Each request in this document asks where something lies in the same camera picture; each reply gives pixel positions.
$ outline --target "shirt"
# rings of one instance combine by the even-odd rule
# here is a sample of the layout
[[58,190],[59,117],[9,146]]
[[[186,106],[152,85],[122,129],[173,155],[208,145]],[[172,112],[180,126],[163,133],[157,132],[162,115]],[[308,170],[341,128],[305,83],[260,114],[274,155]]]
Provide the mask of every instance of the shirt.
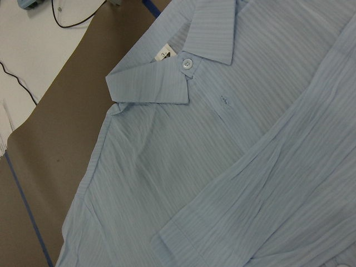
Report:
[[353,245],[355,32],[356,15],[282,118],[153,239],[164,266],[312,267]]
[[[346,0],[172,1],[107,76],[117,104],[57,266],[163,266],[151,239],[305,91],[355,11]],[[155,62],[167,43],[177,56]]]

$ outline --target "wire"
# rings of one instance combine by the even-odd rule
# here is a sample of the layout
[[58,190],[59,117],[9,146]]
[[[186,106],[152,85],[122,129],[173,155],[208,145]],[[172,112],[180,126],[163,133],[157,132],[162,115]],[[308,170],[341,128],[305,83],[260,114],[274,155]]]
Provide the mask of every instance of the wire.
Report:
[[25,86],[21,83],[20,79],[19,79],[16,75],[14,75],[14,74],[11,74],[11,73],[7,72],[7,71],[6,71],[6,69],[5,69],[4,64],[3,64],[1,61],[0,61],[0,64],[1,64],[2,69],[4,70],[4,72],[5,72],[6,74],[9,74],[10,76],[12,76],[12,77],[15,77],[15,78],[16,78],[16,80],[17,80],[18,84],[19,84],[19,85],[21,85],[21,86],[22,86],[22,88],[24,88],[24,89],[26,90],[26,92],[28,92],[29,96],[31,96],[31,99],[32,99],[33,103],[34,103],[35,105],[37,105],[36,100],[34,100],[33,94],[31,94],[31,92],[29,91],[29,89],[27,89],[27,88],[26,88],[26,87],[25,87]]
[[103,4],[106,3],[106,0],[105,0],[105,1],[103,2],[103,4],[101,4],[101,5],[98,7],[98,9],[95,10],[95,12],[94,12],[93,14],[91,14],[89,17],[87,17],[86,19],[83,19],[81,22],[78,22],[78,23],[76,23],[76,24],[69,25],[69,26],[60,25],[60,23],[58,22],[58,20],[57,20],[57,18],[56,18],[56,15],[55,15],[55,7],[54,7],[54,5],[53,5],[53,0],[51,0],[51,3],[52,3],[52,13],[53,13],[53,17],[55,18],[55,21],[56,21],[57,25],[60,26],[61,28],[66,29],[66,28],[72,28],[72,27],[74,27],[74,26],[78,26],[78,25],[80,25],[80,24],[86,22],[88,19],[90,19],[92,16],[95,15],[95,13],[99,10],[99,8],[100,8]]

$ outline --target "blue tape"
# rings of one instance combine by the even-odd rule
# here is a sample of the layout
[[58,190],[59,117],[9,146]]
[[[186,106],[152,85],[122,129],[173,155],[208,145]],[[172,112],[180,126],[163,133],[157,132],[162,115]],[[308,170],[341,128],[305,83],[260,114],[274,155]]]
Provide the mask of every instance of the blue tape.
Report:
[[158,18],[158,16],[161,14],[160,10],[153,4],[150,0],[142,0],[143,4],[147,9],[152,13],[152,15],[155,16],[155,18]]
[[9,156],[8,156],[8,154],[7,154],[7,152],[5,152],[5,158],[6,158],[6,160],[7,160],[7,163],[9,164],[9,167],[10,167],[10,170],[11,170],[11,173],[12,173],[12,176],[13,176],[13,178],[14,178],[14,180],[15,180],[15,183],[16,183],[17,189],[18,189],[18,191],[19,191],[19,193],[20,193],[20,195],[21,195],[22,201],[23,201],[23,203],[24,203],[24,205],[25,205],[25,207],[26,207],[26,210],[27,210],[28,216],[29,216],[29,218],[30,218],[30,220],[31,220],[33,229],[34,229],[34,231],[36,232],[36,235],[37,235],[39,244],[41,245],[41,248],[42,248],[42,251],[43,251],[43,253],[44,253],[44,256],[46,257],[47,264],[48,264],[49,267],[53,267],[53,263],[52,263],[52,260],[51,260],[51,258],[50,258],[50,255],[49,255],[49,253],[48,253],[48,250],[47,250],[47,248],[46,248],[46,246],[45,246],[45,242],[43,242],[43,239],[42,239],[42,237],[41,237],[41,233],[39,232],[39,229],[38,229],[38,227],[37,227],[36,221],[34,220],[32,211],[31,211],[31,209],[29,208],[29,204],[28,204],[27,199],[26,199],[26,197],[25,197],[25,195],[24,195],[24,193],[23,193],[23,190],[22,190],[22,188],[21,188],[21,185],[20,185],[20,183],[19,183],[19,181],[18,181],[18,179],[17,179],[16,173],[15,173],[15,171],[14,171],[14,169],[13,169],[13,166],[12,166],[12,164],[11,164],[11,160],[10,160],[10,158],[9,158]]

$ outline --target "clothing label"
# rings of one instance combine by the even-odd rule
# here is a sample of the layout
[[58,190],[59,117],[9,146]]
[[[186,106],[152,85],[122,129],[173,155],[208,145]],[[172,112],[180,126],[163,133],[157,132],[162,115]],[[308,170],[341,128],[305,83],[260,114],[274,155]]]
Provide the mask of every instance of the clothing label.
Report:
[[174,52],[172,47],[170,47],[169,44],[165,44],[165,46],[163,46],[163,48],[155,56],[155,60],[161,61],[161,60],[164,60],[165,58],[174,57],[176,55],[177,54],[176,54],[176,52]]

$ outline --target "button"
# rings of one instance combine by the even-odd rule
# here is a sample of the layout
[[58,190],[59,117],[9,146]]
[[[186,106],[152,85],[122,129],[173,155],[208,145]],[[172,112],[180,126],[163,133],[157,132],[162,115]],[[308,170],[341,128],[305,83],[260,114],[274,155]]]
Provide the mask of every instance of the button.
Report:
[[183,68],[185,68],[186,70],[191,69],[192,66],[193,66],[193,61],[192,61],[190,58],[186,58],[186,59],[183,61]]

